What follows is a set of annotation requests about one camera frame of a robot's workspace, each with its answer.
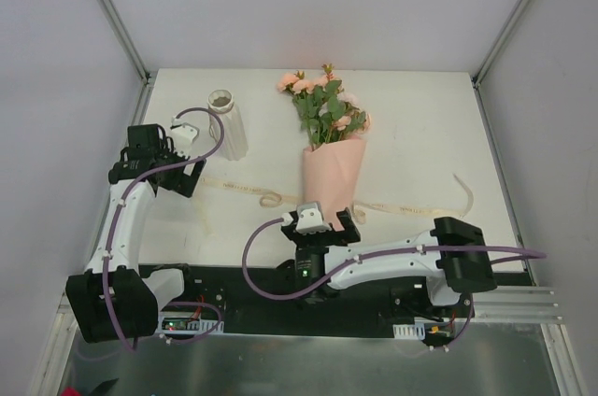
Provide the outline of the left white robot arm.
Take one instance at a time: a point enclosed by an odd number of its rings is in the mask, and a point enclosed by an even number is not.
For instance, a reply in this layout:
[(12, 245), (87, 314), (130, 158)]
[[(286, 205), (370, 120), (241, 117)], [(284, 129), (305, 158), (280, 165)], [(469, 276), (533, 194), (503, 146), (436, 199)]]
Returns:
[(199, 131), (188, 123), (165, 130), (159, 124), (127, 129), (127, 146), (108, 172), (106, 224), (91, 260), (66, 282), (66, 296), (83, 339), (90, 343), (135, 340), (155, 333), (167, 304), (178, 311), (197, 300), (191, 268), (184, 263), (156, 266), (139, 273), (146, 218), (160, 190), (192, 196), (206, 165), (185, 173)]

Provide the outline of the small peach flower stem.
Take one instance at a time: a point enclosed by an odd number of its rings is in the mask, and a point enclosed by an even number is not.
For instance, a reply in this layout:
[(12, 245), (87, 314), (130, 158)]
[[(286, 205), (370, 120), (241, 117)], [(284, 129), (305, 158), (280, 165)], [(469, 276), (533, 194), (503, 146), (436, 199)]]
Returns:
[(313, 150), (332, 140), (333, 131), (345, 111), (338, 98), (342, 80), (335, 76), (331, 64), (322, 68), (323, 76), (314, 81), (312, 92), (306, 97), (306, 128)]

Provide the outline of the cream gold-lettered ribbon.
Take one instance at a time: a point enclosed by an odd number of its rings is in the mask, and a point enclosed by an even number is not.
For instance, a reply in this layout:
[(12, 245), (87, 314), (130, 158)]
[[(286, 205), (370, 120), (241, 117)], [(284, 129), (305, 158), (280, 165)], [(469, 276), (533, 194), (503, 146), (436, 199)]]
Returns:
[[(366, 223), (366, 210), (388, 213), (398, 216), (414, 216), (422, 218), (454, 217), (464, 218), (472, 209), (474, 204), (474, 194), (471, 189), (456, 175), (453, 176), (461, 186), (467, 196), (466, 205), (462, 209), (448, 209), (439, 207), (417, 207), (412, 205), (394, 205), (383, 203), (367, 203), (360, 200), (354, 200), (349, 205), (349, 211), (353, 220), (357, 224)], [(285, 183), (279, 179), (275, 181), (272, 177), (267, 181), (270, 187), (260, 187), (247, 183), (238, 183), (230, 180), (224, 180), (215, 177), (201, 176), (199, 184), (193, 193), (192, 201), (202, 226), (207, 233), (212, 233), (205, 210), (199, 202), (200, 190), (203, 188), (213, 188), (221, 191), (234, 191), (259, 198), (258, 204), (261, 208), (276, 208), (281, 205), (297, 206), (303, 202), (301, 195), (300, 179), (296, 178), (291, 185), (290, 180)]]

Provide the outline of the pale pink rose stem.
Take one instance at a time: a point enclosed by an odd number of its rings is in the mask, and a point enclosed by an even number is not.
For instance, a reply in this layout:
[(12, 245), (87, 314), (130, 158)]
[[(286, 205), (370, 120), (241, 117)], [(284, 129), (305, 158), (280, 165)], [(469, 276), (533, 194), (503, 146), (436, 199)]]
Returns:
[(339, 120), (341, 117), (357, 110), (365, 111), (360, 108), (356, 97), (350, 92), (341, 92), (336, 96), (337, 105), (335, 106), (336, 111), (332, 111), (328, 108), (328, 104), (325, 104), (320, 109), (320, 117), (322, 127), (324, 128), (323, 142), (325, 142), (326, 135), (328, 134), (331, 125), (334, 121)]

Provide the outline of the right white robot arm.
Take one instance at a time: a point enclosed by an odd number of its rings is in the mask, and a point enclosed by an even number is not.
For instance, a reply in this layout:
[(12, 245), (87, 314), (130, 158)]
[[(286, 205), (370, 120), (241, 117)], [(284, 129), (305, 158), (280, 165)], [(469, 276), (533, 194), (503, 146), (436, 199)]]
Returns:
[(404, 240), (362, 246), (348, 210), (339, 216), (340, 231), (324, 221), (316, 204), (282, 216), (281, 231), (295, 244), (294, 283), (311, 304), (361, 284), (418, 277), (426, 288), (421, 307), (438, 317), (465, 294), (497, 288), (483, 232), (474, 225), (441, 217), (432, 229)]

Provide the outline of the pink wrapping paper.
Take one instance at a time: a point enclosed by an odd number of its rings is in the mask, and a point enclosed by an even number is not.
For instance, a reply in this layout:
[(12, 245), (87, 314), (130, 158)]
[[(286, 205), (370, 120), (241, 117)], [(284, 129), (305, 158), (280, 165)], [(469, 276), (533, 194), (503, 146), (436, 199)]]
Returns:
[(318, 202), (323, 219), (336, 231), (342, 228), (337, 213), (353, 202), (365, 149), (364, 139), (351, 137), (303, 150), (303, 202)]

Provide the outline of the peach double rose stem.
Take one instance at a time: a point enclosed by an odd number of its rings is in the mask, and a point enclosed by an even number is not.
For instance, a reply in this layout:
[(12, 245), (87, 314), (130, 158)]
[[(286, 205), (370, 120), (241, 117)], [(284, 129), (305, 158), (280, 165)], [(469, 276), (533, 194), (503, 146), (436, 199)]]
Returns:
[(315, 85), (306, 78), (303, 71), (286, 73), (280, 79), (277, 89), (288, 94), (300, 120), (300, 129), (307, 134), (308, 144), (314, 150), (319, 142), (320, 123), (317, 114), (320, 101), (314, 96)]

